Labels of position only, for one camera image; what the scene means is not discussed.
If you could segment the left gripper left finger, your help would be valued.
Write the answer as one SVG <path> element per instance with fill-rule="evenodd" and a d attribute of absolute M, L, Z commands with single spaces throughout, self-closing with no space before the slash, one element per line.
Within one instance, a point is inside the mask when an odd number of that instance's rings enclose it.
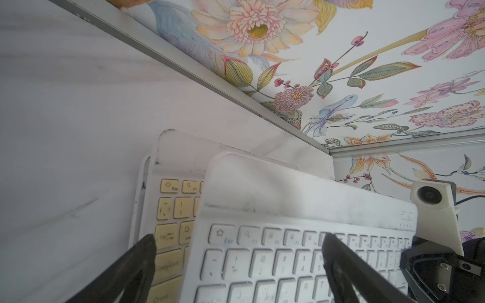
<path fill-rule="evenodd" d="M 148 234 L 68 302 L 146 302 L 157 247 Z"/>

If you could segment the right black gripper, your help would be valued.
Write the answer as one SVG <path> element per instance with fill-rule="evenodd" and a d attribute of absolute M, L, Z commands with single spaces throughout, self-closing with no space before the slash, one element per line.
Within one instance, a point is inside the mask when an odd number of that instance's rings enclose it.
<path fill-rule="evenodd" d="M 417 238 L 401 256 L 407 295 L 416 302 L 484 302 L 484 238 L 464 243 L 464 255 Z"/>

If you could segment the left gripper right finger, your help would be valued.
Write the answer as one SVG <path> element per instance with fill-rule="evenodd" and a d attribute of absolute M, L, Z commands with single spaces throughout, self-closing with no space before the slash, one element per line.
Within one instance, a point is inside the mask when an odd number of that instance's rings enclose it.
<path fill-rule="evenodd" d="M 323 240 L 324 268 L 336 302 L 412 302 L 334 234 Z"/>

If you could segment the white keyboard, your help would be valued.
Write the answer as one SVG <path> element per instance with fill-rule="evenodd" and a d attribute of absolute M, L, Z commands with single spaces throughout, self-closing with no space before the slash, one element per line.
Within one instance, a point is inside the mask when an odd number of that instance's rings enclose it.
<path fill-rule="evenodd" d="M 400 291 L 418 211 L 382 196 L 225 152 L 207 167 L 179 302 L 334 302 L 329 234 Z"/>

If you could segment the yellow keyboard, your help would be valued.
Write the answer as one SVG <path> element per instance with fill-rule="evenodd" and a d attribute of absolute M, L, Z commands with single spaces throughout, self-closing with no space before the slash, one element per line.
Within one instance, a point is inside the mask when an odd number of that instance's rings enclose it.
<path fill-rule="evenodd" d="M 237 211 L 237 190 L 255 176 L 226 172 L 233 182 L 223 204 L 202 204 L 205 174 L 230 146 L 164 131 L 150 154 L 139 239 L 155 238 L 149 302 L 312 302 L 313 250 L 296 225 L 275 222 L 255 207 Z"/>

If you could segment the pink keyboard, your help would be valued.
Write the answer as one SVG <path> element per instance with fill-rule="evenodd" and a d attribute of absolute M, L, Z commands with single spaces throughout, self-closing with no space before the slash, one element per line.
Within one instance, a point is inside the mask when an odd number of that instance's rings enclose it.
<path fill-rule="evenodd" d="M 149 164 L 150 155 L 146 155 L 141 161 L 140 170 L 138 173 L 138 180 L 136 183 L 136 192 L 131 218 L 128 249 L 132 248 L 139 241 L 141 216 L 143 213 L 143 204 L 145 200 L 146 183 L 149 175 Z"/>

